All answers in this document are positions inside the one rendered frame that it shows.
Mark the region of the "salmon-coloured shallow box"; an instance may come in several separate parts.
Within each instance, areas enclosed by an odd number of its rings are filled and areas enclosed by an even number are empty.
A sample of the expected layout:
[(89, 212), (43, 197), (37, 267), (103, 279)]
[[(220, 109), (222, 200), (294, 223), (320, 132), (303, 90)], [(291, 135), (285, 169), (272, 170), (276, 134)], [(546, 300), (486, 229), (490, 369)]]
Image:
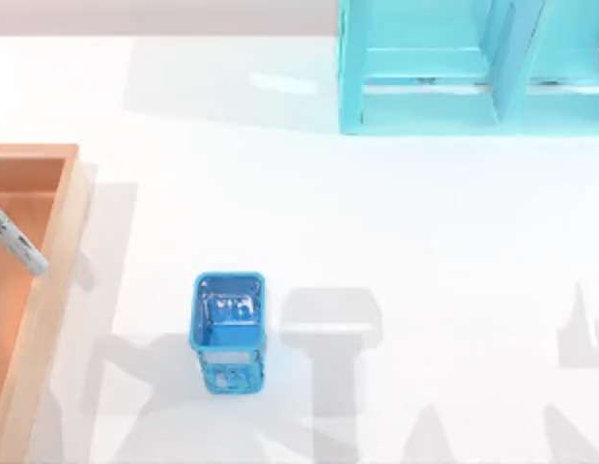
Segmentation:
[(75, 144), (0, 143), (0, 208), (48, 261), (0, 243), (0, 464), (24, 464), (58, 338), (92, 182)]

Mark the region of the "blue mesh pen holder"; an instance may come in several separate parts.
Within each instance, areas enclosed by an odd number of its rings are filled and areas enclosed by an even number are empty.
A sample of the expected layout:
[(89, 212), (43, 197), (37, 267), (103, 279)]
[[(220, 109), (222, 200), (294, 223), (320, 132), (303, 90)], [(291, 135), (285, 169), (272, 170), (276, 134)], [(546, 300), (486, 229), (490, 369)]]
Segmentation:
[(253, 394), (265, 383), (266, 283), (255, 272), (207, 272), (193, 285), (188, 332), (206, 389)]

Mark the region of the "light blue rack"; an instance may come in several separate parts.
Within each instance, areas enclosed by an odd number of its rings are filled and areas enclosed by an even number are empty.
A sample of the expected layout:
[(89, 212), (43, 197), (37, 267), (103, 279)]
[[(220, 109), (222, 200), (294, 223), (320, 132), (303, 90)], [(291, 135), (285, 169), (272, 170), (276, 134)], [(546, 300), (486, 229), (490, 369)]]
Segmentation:
[(599, 135), (599, 0), (337, 0), (345, 134)]

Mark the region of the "grey marker pen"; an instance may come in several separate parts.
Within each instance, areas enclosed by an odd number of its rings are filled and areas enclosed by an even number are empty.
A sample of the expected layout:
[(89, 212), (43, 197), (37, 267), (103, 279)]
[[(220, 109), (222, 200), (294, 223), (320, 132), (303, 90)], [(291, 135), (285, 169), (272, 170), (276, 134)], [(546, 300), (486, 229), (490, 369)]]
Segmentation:
[(0, 243), (15, 256), (33, 276), (42, 276), (48, 269), (48, 261), (0, 208)]

